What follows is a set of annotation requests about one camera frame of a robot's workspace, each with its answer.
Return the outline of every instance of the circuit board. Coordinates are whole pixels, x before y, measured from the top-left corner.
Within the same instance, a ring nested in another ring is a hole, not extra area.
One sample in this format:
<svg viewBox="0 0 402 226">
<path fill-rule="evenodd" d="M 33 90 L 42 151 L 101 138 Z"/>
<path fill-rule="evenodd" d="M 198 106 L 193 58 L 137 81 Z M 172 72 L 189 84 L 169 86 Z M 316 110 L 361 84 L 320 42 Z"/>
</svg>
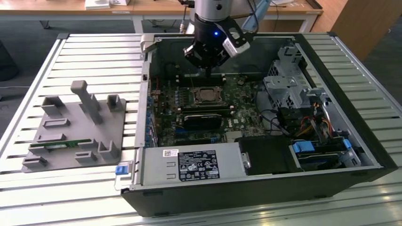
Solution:
<svg viewBox="0 0 402 226">
<path fill-rule="evenodd" d="M 228 143 L 234 142 L 234 136 L 266 134 L 254 105 L 254 83 L 244 81 L 242 75 L 226 77 L 226 83 L 216 87 L 181 88 L 173 81 L 166 81 L 162 82 L 162 92 L 156 93 L 158 95 L 153 97 L 160 146 Z M 230 105 L 232 115 L 222 117 L 217 129 L 186 130 L 180 120 L 182 114 L 178 109 L 185 105 L 208 105 L 212 102 L 217 105 Z"/>
</svg>

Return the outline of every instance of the blue latch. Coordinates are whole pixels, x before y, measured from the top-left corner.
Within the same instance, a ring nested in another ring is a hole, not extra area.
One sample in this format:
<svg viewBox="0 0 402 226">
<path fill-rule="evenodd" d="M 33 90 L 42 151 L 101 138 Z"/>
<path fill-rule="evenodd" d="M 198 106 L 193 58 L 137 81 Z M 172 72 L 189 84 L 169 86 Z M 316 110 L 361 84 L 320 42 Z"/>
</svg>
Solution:
<svg viewBox="0 0 402 226">
<path fill-rule="evenodd" d="M 313 152 L 316 150 L 312 141 L 298 141 L 292 146 L 296 153 Z"/>
<path fill-rule="evenodd" d="M 117 166 L 115 174 L 117 175 L 129 174 L 129 166 Z"/>
<path fill-rule="evenodd" d="M 351 143 L 351 141 L 348 139 L 344 139 L 344 144 L 345 144 L 345 146 L 347 146 L 348 149 L 352 148 L 352 143 Z"/>
</svg>

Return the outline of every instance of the metal slatted table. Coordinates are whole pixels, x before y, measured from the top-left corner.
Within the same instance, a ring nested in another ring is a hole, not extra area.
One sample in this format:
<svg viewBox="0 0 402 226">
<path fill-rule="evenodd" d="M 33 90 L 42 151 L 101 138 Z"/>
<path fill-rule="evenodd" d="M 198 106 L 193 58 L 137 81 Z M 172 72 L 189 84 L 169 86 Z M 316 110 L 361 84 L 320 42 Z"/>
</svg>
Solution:
<svg viewBox="0 0 402 226">
<path fill-rule="evenodd" d="M 399 166 L 402 165 L 402 111 L 337 37 L 305 34 L 324 63 Z M 396 225 L 402 221 L 402 170 L 359 184 L 332 198 L 144 218 L 115 189 L 115 167 L 21 172 L 42 120 L 46 96 L 78 101 L 74 80 L 86 79 L 97 99 L 118 93 L 127 101 L 123 159 L 134 158 L 142 58 L 140 34 L 77 34 L 53 47 L 0 141 L 2 225 Z M 313 79 L 320 80 L 310 69 Z"/>
</svg>

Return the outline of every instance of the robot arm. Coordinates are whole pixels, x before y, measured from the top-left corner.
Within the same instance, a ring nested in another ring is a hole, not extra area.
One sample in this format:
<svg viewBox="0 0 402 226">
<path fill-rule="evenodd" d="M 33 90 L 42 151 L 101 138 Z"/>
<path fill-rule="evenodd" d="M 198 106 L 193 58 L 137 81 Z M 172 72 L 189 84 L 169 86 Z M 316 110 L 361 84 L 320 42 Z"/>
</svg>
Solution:
<svg viewBox="0 0 402 226">
<path fill-rule="evenodd" d="M 192 1 L 180 1 L 192 5 Z M 258 24 L 256 19 L 264 18 L 270 1 L 262 0 L 254 10 L 256 14 L 248 18 L 244 29 L 253 32 L 246 33 L 230 15 L 233 0 L 196 1 L 196 36 L 193 45 L 185 49 L 185 56 L 198 68 L 206 70 L 208 76 L 214 67 L 250 48 Z"/>
</svg>

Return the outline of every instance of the power supply label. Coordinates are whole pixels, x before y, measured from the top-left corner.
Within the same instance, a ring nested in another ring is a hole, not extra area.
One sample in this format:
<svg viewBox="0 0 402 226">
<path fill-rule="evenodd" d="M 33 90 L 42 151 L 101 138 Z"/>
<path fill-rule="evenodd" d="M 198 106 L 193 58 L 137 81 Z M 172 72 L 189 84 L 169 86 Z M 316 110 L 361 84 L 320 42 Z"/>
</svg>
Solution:
<svg viewBox="0 0 402 226">
<path fill-rule="evenodd" d="M 216 150 L 180 153 L 181 181 L 220 178 L 220 167 Z"/>
</svg>

